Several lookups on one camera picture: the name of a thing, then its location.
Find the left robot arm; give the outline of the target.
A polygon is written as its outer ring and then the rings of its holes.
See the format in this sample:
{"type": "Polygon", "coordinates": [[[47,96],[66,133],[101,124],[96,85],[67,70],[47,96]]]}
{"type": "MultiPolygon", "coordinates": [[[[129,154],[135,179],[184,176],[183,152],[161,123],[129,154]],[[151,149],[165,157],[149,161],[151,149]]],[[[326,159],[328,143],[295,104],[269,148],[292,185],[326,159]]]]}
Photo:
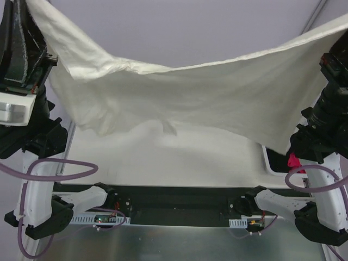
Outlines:
{"type": "Polygon", "coordinates": [[[81,174],[60,176],[68,132],[52,120],[54,104],[45,82],[58,60],[47,50],[42,32],[25,1],[5,1],[1,21],[1,158],[23,153],[23,170],[1,170],[22,180],[21,196],[5,221],[20,234],[38,240],[63,231],[72,218],[99,207],[113,209],[115,191],[103,183],[73,196],[53,194],[56,182],[89,176],[97,166],[86,163],[81,174]]]}

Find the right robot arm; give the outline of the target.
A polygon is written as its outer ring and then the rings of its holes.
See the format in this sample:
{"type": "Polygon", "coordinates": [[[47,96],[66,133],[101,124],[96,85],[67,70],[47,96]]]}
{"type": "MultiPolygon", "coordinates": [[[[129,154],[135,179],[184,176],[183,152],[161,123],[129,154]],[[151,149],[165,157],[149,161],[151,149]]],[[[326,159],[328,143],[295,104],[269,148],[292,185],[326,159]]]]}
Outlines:
{"type": "Polygon", "coordinates": [[[347,35],[342,35],[320,59],[327,85],[313,107],[302,111],[306,125],[298,125],[290,139],[290,154],[300,166],[285,177],[304,171],[308,185],[300,192],[313,201],[293,200],[258,186],[237,199],[235,211],[252,216],[271,212],[291,221],[308,240],[340,246],[347,241],[347,178],[340,157],[347,156],[347,35]]]}

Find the cream white t shirt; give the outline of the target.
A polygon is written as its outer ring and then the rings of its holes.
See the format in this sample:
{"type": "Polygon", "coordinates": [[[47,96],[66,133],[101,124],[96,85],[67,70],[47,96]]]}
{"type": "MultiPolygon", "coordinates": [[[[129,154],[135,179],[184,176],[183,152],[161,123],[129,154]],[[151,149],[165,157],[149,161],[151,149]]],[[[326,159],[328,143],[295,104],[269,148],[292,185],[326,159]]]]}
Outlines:
{"type": "Polygon", "coordinates": [[[288,149],[301,111],[324,87],[319,57],[347,30],[347,16],[272,49],[225,61],[170,68],[115,57],[48,1],[28,1],[58,56],[52,88],[81,129],[100,136],[146,120],[240,134],[278,153],[288,149]]]}

